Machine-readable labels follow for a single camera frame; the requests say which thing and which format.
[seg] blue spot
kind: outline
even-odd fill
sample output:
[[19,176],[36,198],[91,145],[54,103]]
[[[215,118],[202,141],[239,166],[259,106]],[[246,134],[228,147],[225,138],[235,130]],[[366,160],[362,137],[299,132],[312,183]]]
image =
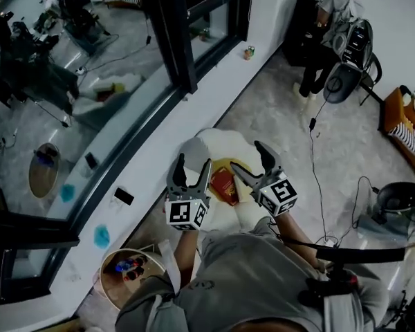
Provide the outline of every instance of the blue spot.
[[110,242],[109,231],[106,225],[99,225],[94,230],[94,244],[98,248],[106,248]]
[[75,187],[73,185],[63,185],[62,189],[60,190],[60,196],[63,200],[63,203],[69,202],[72,198],[74,198],[75,194]]

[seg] person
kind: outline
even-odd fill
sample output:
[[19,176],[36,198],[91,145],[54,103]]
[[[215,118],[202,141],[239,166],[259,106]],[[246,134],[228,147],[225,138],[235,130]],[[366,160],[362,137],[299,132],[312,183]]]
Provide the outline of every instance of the person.
[[[324,264],[314,249],[279,240],[271,220],[261,218],[250,232],[208,233],[192,281],[199,232],[183,232],[174,252],[179,292],[167,273],[146,278],[121,309],[116,331],[325,331],[323,308],[298,298],[308,289],[307,278],[322,276]],[[289,213],[274,220],[281,236],[310,243]],[[358,328],[344,325],[339,331],[371,332],[386,313],[387,289],[364,266],[350,270],[358,276],[358,290],[348,296],[349,310],[333,306],[333,316],[358,321]]]
[[91,13],[84,9],[78,0],[44,0],[45,11],[54,18],[64,21],[64,30],[71,41],[93,55],[95,44],[100,35],[110,35],[100,24],[97,24]]
[[[361,18],[364,11],[361,0],[323,0],[320,4],[315,22],[315,33],[320,36],[320,31],[322,35],[326,27],[329,27],[329,30],[308,58],[301,85],[294,83],[293,92],[302,104],[305,104],[308,99],[316,98],[317,93],[324,88],[333,67],[340,61],[332,49],[335,34],[346,30],[347,22],[354,18]],[[327,26],[331,16],[331,25]],[[322,70],[321,75],[315,80],[319,70]]]
[[24,32],[22,22],[15,23],[11,32],[8,21],[12,15],[0,16],[0,81],[15,94],[46,100],[71,115],[68,92],[78,98],[77,75],[49,62],[45,46]]

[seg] shoe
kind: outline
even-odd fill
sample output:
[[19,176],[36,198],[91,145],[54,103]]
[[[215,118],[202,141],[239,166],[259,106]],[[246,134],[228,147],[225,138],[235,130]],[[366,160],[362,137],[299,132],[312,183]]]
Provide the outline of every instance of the shoe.
[[293,85],[293,94],[294,94],[295,96],[297,96],[297,99],[299,100],[299,102],[300,102],[301,104],[306,104],[306,103],[307,103],[307,97],[304,97],[304,96],[303,96],[303,95],[299,92],[299,88],[300,88],[299,83],[298,83],[298,82],[294,83],[294,85]]

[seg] gray t-shirt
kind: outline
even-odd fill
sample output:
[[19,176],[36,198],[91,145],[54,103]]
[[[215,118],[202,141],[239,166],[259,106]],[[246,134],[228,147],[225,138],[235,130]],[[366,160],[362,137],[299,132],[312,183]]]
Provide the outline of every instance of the gray t-shirt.
[[323,45],[326,47],[332,47],[332,40],[337,32],[348,28],[345,22],[360,19],[365,12],[361,0],[323,0],[320,7],[332,14],[331,27],[323,36]]
[[[207,237],[202,266],[189,285],[173,297],[167,277],[150,277],[126,303],[116,324],[117,332],[144,331],[154,296],[174,298],[185,313],[188,331],[229,331],[255,320],[288,320],[308,332],[321,332],[323,312],[304,306],[298,294],[307,290],[306,278],[320,273],[278,240],[262,219],[248,234]],[[387,290],[364,267],[351,267],[361,289],[354,299],[361,304],[364,331],[373,331],[388,305]]]

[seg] concrete floor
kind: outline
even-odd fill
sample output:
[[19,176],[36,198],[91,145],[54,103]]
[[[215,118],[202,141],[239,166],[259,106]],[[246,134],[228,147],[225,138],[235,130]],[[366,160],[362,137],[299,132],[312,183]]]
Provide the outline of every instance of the concrete floor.
[[[302,78],[302,68],[289,66],[281,53],[276,53],[248,85],[235,105],[219,123],[220,129],[240,131],[252,143],[261,140],[282,157],[283,167],[290,176],[299,199],[291,214],[311,238],[323,236],[320,197],[311,165],[311,138],[308,124],[324,99],[302,110],[292,93],[292,85]],[[351,224],[351,213],[358,179],[368,176],[381,188],[394,181],[415,182],[415,174],[395,147],[378,128],[379,103],[369,98],[362,107],[364,91],[356,91],[343,104],[324,106],[313,132],[315,171],[319,178],[328,234],[340,238]],[[374,196],[366,182],[360,184],[355,217],[372,204]],[[179,233],[166,226],[163,199],[152,210],[132,236],[128,247],[139,248],[169,239],[173,247]],[[344,239],[345,248],[392,248],[393,242],[362,237],[354,230]],[[415,295],[415,250],[399,264],[375,264],[370,268],[388,285],[391,300],[400,298],[405,287]],[[115,322],[111,305],[100,296],[90,294],[78,311],[86,321],[113,331]]]
[[[146,80],[163,65],[154,32],[150,22],[145,21],[142,11],[108,9],[104,4],[94,5],[93,11],[100,16],[100,22],[112,36],[102,37],[100,47],[91,59],[62,32],[61,22],[57,22],[50,31],[52,35],[60,34],[59,43],[51,53],[53,60],[72,72],[83,65],[92,69],[111,60],[124,58],[105,64],[80,77],[81,91],[89,89],[99,78],[104,79],[112,75],[134,73],[142,75]],[[150,45],[146,46],[148,34],[152,39]],[[71,122],[64,112],[46,101],[40,104],[71,126],[63,128],[57,120],[30,100],[24,104],[13,100],[11,109],[0,103],[0,137],[5,138],[8,145],[12,145],[12,135],[16,130],[18,131],[14,146],[6,149],[0,156],[0,187],[10,211],[44,216],[72,166],[95,138],[97,132],[74,119]],[[45,142],[57,146],[61,158],[67,160],[67,166],[57,179],[53,190],[43,199],[36,199],[28,184],[29,164],[34,150]]]

